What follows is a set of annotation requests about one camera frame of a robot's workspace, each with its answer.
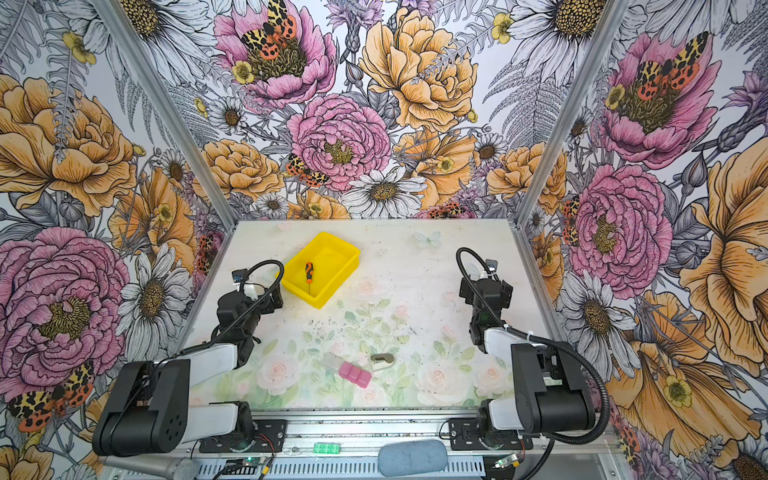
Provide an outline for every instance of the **pink pill organizer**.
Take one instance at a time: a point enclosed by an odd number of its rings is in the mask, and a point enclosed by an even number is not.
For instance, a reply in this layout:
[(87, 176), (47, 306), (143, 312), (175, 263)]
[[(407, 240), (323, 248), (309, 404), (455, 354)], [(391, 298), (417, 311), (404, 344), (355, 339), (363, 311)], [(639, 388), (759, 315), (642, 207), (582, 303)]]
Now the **pink pill organizer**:
[(346, 360), (326, 353), (323, 356), (323, 366), (339, 373), (339, 376), (345, 380), (356, 384), (359, 387), (367, 388), (371, 382), (371, 372), (367, 372)]

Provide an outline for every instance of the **microphone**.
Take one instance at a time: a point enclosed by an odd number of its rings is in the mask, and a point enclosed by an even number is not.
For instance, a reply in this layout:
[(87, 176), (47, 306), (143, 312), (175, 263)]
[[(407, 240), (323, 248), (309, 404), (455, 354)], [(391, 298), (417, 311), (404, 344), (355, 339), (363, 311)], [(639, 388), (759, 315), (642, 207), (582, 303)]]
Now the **microphone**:
[(110, 467), (155, 475), (167, 480), (194, 480), (198, 470), (197, 463), (190, 458), (151, 453), (130, 457), (99, 457), (98, 461)]

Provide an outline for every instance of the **screwdriver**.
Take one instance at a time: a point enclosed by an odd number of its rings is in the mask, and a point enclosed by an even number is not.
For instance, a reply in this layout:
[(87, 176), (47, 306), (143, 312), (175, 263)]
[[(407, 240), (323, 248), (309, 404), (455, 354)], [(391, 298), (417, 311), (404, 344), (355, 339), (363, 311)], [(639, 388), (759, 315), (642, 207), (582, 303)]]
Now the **screwdriver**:
[(312, 262), (306, 263), (304, 271), (306, 271), (306, 292), (311, 295), (312, 293), (310, 292), (310, 286), (312, 284), (312, 274), (315, 271), (315, 267), (312, 265)]

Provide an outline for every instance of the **tabletop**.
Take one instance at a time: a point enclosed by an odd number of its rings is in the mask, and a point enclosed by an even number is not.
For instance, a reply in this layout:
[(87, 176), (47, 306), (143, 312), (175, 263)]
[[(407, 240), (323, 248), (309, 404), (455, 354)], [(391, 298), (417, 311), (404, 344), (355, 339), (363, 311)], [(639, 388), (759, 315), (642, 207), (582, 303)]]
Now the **tabletop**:
[[(244, 400), (252, 410), (428, 408), (477, 406), (513, 393), (508, 361), (472, 345), (472, 306), (458, 296), (459, 247), (498, 261), (498, 275), (514, 287), (502, 318), (547, 336), (518, 248), (505, 220), (355, 220), (241, 222), (223, 253), (187, 336), (191, 346), (210, 338), (220, 296), (233, 290), (231, 272), (261, 260), (284, 263), (318, 233), (361, 250), (360, 265), (317, 310), (283, 289), (284, 307), (262, 316), (261, 338), (248, 363), (192, 389), (190, 403)], [(465, 265), (479, 264), (465, 255)], [(264, 268), (252, 282), (268, 284)], [(363, 389), (324, 368), (332, 353), (372, 372)], [(373, 353), (391, 353), (387, 369)]]

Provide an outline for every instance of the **yellow plastic bin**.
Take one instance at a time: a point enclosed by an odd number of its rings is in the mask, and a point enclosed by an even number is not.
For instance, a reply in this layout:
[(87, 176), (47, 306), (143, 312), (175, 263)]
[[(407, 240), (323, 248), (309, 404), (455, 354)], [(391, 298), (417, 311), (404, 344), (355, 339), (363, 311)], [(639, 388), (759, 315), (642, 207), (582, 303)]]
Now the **yellow plastic bin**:
[[(306, 282), (307, 262), (312, 262), (314, 266), (311, 284)], [(319, 309), (323, 308), (358, 265), (359, 248), (330, 233), (322, 232), (286, 263), (282, 284), (293, 295)]]

